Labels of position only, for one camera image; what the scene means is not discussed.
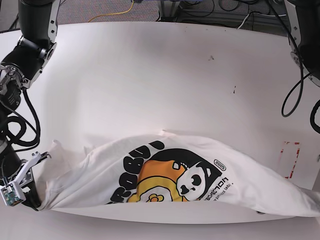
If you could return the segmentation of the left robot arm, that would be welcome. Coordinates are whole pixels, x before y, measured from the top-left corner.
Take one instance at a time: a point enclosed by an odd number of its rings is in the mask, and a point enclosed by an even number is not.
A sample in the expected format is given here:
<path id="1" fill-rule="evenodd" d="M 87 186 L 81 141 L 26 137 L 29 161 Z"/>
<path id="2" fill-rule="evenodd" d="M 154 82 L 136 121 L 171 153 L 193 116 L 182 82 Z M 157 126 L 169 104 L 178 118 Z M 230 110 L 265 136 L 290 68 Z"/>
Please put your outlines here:
<path id="1" fill-rule="evenodd" d="M 282 20 L 270 1 L 266 1 L 287 33 L 291 58 L 300 71 L 299 82 L 289 91 L 281 107 L 282 117 L 287 118 L 293 114 L 301 101 L 305 79 L 309 78 L 316 86 L 320 85 L 320 2 L 285 0 L 283 3 L 288 23 Z M 284 113 L 287 100 L 297 86 L 300 88 L 296 103 L 289 113 Z"/>

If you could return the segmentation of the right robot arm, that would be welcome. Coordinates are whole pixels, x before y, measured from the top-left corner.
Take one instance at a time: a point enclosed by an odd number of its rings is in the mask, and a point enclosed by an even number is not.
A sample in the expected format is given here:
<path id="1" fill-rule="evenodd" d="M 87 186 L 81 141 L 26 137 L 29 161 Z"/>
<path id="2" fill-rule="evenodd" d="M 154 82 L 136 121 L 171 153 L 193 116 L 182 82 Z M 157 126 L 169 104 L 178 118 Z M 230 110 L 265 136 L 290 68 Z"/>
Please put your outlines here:
<path id="1" fill-rule="evenodd" d="M 0 195 L 6 206 L 23 204 L 35 211 L 42 202 L 32 168 L 48 152 L 20 159 L 19 152 L 40 144 L 41 127 L 27 90 L 41 75 L 57 43 L 59 0 L 20 0 L 22 33 L 14 49 L 0 62 Z"/>

